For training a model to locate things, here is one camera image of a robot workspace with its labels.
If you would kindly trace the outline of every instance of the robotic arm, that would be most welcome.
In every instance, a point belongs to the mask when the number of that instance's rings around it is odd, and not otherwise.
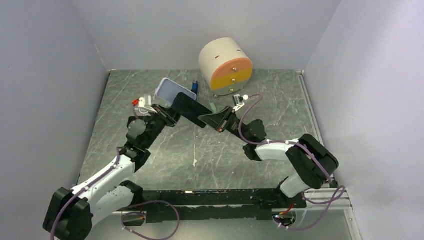
[[[130,117],[127,142],[124,147],[117,148],[117,157],[87,181],[70,190],[63,187],[57,190],[51,199],[43,228],[48,232],[54,231],[54,236],[60,240],[84,240],[93,226],[113,212],[145,202],[143,188],[128,180],[121,181],[146,163],[151,155],[148,151],[150,146],[165,127],[174,127],[181,116],[200,128],[208,125],[219,133],[228,131],[240,139],[244,137],[255,143],[265,141],[267,134],[262,120],[241,123],[236,111],[244,105],[245,99],[239,95],[233,99],[235,107],[227,106],[220,112],[212,113],[181,92],[170,108],[152,104],[144,108],[151,116]],[[329,174],[339,166],[334,156],[309,134],[290,142],[306,146]],[[320,189],[326,181],[324,173],[296,145],[268,142],[258,146],[248,143],[243,150],[250,160],[288,160],[293,164],[297,173],[283,180],[276,188],[275,198],[280,203],[290,204],[304,190]]]

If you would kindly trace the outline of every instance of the marble table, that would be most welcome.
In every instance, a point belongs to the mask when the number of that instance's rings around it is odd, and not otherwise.
[[[79,182],[87,180],[114,159],[115,148],[126,142],[132,100],[143,94],[154,96],[164,77],[187,88],[198,80],[198,102],[207,108],[214,103],[219,111],[233,104],[231,96],[214,98],[199,70],[112,71]],[[305,133],[314,135],[306,97],[295,71],[254,70],[239,93],[264,95],[245,122],[263,120],[269,139],[289,140]],[[166,104],[157,97],[153,100]],[[239,110],[237,115],[241,117],[246,108]],[[200,128],[182,117],[176,127],[164,129],[149,149],[151,156],[147,163],[129,179],[145,190],[274,188],[295,172],[290,162],[249,160],[243,145],[228,132],[218,133],[208,126]]]

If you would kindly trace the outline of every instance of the white wall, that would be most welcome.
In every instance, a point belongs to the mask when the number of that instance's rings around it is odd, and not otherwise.
[[[198,69],[234,38],[257,69],[305,69],[340,0],[72,0],[109,69]]]
[[[0,3],[0,239],[46,240],[76,183],[108,73],[67,0]]]
[[[343,0],[306,67],[365,240],[424,239],[424,2]]]

